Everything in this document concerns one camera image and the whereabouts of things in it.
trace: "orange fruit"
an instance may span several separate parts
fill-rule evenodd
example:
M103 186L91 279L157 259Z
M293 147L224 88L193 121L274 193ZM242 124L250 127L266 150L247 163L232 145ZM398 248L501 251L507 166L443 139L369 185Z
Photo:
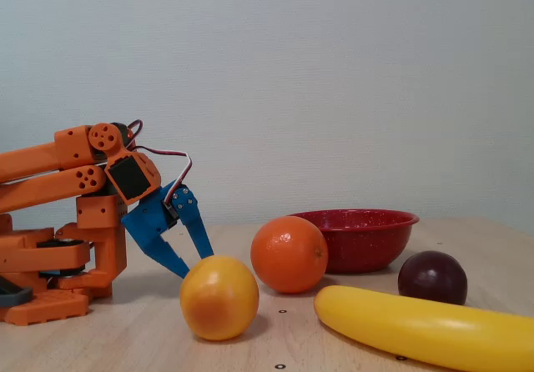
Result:
M180 306L187 325L206 340L231 339L245 332L258 312L259 290L239 260L212 255L185 276Z
M311 222L284 216L271 220L255 235L250 259L258 278L281 293L313 288L326 271L328 249Z

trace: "bowl rim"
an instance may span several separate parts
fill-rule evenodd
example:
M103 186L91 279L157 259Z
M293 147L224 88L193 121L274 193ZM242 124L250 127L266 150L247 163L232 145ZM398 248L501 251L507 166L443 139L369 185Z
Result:
M319 228L321 232L368 232L371 230L387 230L387 229L394 229L394 228L401 228L404 226L411 226L412 224L416 224L421 219L410 212L405 211L397 211L394 209L372 209L372 208L361 208L361 209L317 209L314 211L304 211L304 212L298 212L296 214L291 214L290 216L298 216L300 218L303 218L303 215L306 214L315 214L319 212L334 212L334 211L351 211L351 212L387 212L389 214L396 214L399 216L406 216L409 217L409 220L406 220L405 222L399 222L398 224L382 224L379 226L360 226L360 227L354 227L354 228Z

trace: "plum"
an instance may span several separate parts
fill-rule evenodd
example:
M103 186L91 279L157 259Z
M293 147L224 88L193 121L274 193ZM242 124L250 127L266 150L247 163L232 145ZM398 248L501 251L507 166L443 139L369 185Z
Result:
M398 278L399 294L418 299L463 305L467 276L458 261L439 251L423 251L409 257Z

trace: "banana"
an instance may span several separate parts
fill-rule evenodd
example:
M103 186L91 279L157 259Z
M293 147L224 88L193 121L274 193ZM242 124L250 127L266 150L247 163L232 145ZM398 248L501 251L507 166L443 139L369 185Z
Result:
M328 286L314 301L337 332L389 353L468 372L534 372L534 319Z

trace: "table surface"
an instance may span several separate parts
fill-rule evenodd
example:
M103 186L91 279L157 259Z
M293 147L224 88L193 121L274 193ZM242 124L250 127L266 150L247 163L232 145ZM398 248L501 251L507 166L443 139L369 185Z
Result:
M214 251L242 259L258 225L208 228ZM165 238L188 265L199 257L187 232ZM487 219L423 219L405 252L386 270L327 275L318 288L347 284L396 294L396 274L412 254L436 249L457 258L469 279L467 304L534 317L534 237ZM259 313L230 342L196 339L179 307L181 279L128 243L128 267L113 284L113 298L91 305L81 318L17 327L0 324L0 371L445 371L366 347L322 326L317 290L280 295L260 284Z

